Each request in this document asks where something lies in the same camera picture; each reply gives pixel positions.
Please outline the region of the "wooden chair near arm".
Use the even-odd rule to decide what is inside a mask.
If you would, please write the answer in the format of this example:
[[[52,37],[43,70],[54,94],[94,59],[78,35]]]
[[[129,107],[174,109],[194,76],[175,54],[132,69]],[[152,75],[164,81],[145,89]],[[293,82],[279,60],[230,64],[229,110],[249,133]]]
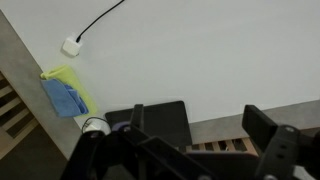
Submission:
[[[178,150],[181,152],[191,152],[191,151],[198,151],[198,150],[212,151],[212,152],[241,151],[241,152],[249,153],[252,155],[258,155],[258,152],[249,137],[182,146],[182,147],[178,147]]]

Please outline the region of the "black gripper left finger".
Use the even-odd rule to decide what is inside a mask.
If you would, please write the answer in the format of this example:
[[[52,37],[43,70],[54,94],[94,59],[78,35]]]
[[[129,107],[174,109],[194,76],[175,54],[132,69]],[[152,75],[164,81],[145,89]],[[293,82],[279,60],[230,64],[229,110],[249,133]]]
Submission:
[[[135,169],[137,161],[133,158],[134,151],[118,131],[111,127],[111,133],[102,131],[83,133],[61,176],[61,180],[98,180],[109,167],[116,166],[127,160]]]

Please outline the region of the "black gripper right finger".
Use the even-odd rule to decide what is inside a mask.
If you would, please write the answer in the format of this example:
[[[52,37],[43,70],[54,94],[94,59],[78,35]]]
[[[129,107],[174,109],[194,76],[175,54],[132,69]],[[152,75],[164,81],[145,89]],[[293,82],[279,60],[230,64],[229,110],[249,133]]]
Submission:
[[[255,171],[258,180],[298,180],[296,166],[320,179],[320,134],[303,134],[287,124],[276,124],[255,105],[246,105],[242,127],[262,151]]]

